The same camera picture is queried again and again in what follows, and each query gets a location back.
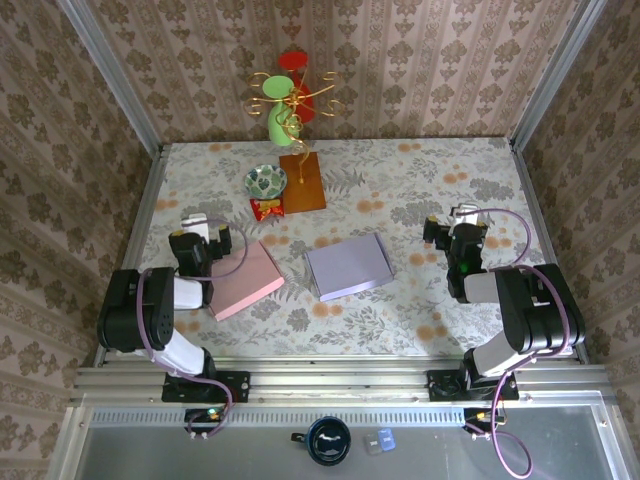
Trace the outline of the aluminium mounting rail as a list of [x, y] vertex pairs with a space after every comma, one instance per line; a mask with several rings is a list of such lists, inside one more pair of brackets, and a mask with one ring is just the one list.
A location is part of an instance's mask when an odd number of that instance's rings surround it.
[[[456, 358], [425, 356], [312, 355], [220, 357], [221, 370], [250, 374], [252, 405], [365, 406], [412, 405], [429, 399], [427, 373], [455, 369]], [[109, 353], [96, 367], [79, 369], [71, 393], [74, 406], [159, 404], [164, 374], [137, 356]], [[575, 358], [543, 359], [516, 374], [523, 402], [578, 397], [598, 391], [613, 395], [605, 368]]]

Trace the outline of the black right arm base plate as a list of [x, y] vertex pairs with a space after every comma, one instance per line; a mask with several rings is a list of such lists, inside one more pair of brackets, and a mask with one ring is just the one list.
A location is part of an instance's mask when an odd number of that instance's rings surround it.
[[489, 401], [498, 387], [501, 376], [473, 376], [462, 370], [429, 370], [427, 389], [432, 402]]

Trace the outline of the small board with green light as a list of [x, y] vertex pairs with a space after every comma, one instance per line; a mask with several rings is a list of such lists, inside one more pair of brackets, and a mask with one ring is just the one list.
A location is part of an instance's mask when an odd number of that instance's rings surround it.
[[187, 409], [184, 414], [184, 428], [192, 437], [210, 436], [221, 425], [224, 417], [223, 407]]

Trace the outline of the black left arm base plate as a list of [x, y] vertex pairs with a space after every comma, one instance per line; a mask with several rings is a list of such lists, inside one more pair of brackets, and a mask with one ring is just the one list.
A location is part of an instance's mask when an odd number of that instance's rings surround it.
[[[232, 394], [234, 403], [247, 403], [251, 387], [247, 371], [218, 370], [214, 379], [224, 384]], [[180, 377], [165, 375], [161, 400], [165, 403], [225, 403], [224, 391], [214, 385], [192, 382]]]

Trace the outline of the purple paper box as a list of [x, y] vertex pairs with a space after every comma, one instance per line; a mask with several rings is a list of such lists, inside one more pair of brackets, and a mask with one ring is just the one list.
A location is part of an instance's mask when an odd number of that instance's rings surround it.
[[395, 276], [378, 233], [311, 250], [305, 258], [322, 302], [386, 285]]

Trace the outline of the red plastic goblet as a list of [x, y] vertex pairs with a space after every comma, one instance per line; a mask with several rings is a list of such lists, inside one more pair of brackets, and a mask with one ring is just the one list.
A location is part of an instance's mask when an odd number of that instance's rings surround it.
[[309, 123], [315, 116], [311, 90], [303, 80], [308, 66], [308, 55], [304, 51], [291, 51], [283, 53], [279, 57], [279, 65], [288, 71], [294, 86], [299, 90], [304, 99], [296, 106], [295, 112], [303, 124]]

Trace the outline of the small board with orange light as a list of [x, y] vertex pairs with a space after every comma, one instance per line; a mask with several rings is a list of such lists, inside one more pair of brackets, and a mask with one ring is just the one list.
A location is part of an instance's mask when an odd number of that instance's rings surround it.
[[497, 408], [494, 412], [495, 420], [491, 420], [491, 412], [488, 408], [464, 408], [463, 429], [469, 434], [490, 435], [491, 424], [504, 425], [506, 415], [503, 409]]

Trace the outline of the aluminium table side rail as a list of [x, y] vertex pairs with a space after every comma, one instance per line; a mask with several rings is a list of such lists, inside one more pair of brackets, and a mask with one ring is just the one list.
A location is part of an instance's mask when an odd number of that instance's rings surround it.
[[169, 153], [169, 146], [161, 147], [151, 163], [122, 264], [112, 274], [103, 306], [98, 316], [97, 337], [99, 346], [93, 360], [93, 367], [101, 368], [106, 362], [107, 352], [113, 346], [112, 341], [109, 339], [111, 334], [116, 336], [116, 342], [124, 339], [122, 333], [115, 333], [116, 326], [124, 326], [126, 333], [131, 333], [133, 330], [132, 325], [135, 323], [133, 319], [135, 314], [135, 284], [136, 279], [139, 277], [137, 274], [138, 267], [141, 264]]
[[521, 186], [527, 200], [538, 242], [540, 244], [541, 252], [544, 256], [544, 259], [548, 263], [558, 263], [556, 253], [551, 242], [551, 237], [549, 235], [543, 213], [522, 152], [512, 144], [509, 144], [509, 146], [514, 157], [514, 162], [519, 174]]

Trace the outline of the leaf pattern bowl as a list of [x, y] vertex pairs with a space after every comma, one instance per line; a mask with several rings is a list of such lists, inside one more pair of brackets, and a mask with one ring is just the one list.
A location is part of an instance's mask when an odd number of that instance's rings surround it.
[[288, 183], [286, 172], [278, 165], [263, 164], [252, 168], [244, 178], [251, 198], [271, 200], [279, 197]]

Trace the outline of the aluminium frame post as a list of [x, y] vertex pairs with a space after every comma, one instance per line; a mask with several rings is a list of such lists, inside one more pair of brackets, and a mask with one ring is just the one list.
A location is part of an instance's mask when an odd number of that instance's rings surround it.
[[515, 152], [522, 152], [533, 136], [606, 3], [607, 0], [580, 0], [511, 136]]
[[110, 46], [87, 0], [58, 0], [89, 56], [103, 76], [114, 98], [147, 153], [155, 159], [162, 141], [147, 115], [139, 95], [129, 81], [122, 62]]

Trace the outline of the pink paper box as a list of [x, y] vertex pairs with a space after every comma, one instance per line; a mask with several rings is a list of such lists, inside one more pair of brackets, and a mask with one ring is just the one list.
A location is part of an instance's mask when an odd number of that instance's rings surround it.
[[213, 281], [211, 310], [224, 321], [283, 286], [285, 280], [268, 250], [260, 241], [249, 245], [247, 258], [232, 275]]

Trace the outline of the dark blue mug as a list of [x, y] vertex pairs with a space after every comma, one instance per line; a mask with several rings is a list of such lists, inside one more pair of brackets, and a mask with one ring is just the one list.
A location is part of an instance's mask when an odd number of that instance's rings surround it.
[[292, 433], [290, 440], [303, 444], [310, 458], [325, 467], [341, 463], [347, 457], [352, 444], [347, 425], [332, 416], [316, 420], [306, 433]]

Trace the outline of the red snack packet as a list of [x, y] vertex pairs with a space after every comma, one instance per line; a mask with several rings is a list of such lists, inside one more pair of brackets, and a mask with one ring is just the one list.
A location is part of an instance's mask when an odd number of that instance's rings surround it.
[[280, 197], [269, 199], [269, 200], [260, 200], [260, 199], [251, 198], [250, 206], [254, 214], [254, 217], [258, 222], [264, 221], [270, 216], [276, 216], [276, 217], [285, 216], [285, 209], [283, 206], [282, 199]]

